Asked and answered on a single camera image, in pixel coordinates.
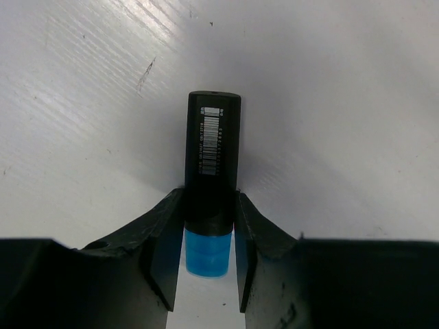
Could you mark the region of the blue-capped black highlighter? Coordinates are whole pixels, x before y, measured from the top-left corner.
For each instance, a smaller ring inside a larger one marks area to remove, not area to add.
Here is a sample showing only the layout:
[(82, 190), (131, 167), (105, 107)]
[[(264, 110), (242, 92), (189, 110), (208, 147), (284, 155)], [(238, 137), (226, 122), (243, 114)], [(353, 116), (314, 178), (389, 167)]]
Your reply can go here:
[(228, 272), (239, 160), (241, 97), (189, 93), (185, 149), (185, 258), (189, 273)]

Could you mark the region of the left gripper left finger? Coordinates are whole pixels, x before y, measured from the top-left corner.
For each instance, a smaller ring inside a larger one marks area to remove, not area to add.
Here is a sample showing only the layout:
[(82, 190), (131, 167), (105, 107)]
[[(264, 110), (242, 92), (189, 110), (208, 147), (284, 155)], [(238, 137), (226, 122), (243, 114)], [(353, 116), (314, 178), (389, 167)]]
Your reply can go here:
[(164, 328), (174, 308), (183, 191), (82, 249), (1, 240), (2, 328)]

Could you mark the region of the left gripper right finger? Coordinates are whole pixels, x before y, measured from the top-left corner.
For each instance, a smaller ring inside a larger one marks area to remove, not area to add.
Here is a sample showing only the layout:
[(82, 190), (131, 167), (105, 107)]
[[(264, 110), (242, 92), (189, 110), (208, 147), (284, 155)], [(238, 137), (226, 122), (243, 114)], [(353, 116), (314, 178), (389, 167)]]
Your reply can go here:
[(295, 239), (235, 197), (247, 328), (437, 328), (438, 244)]

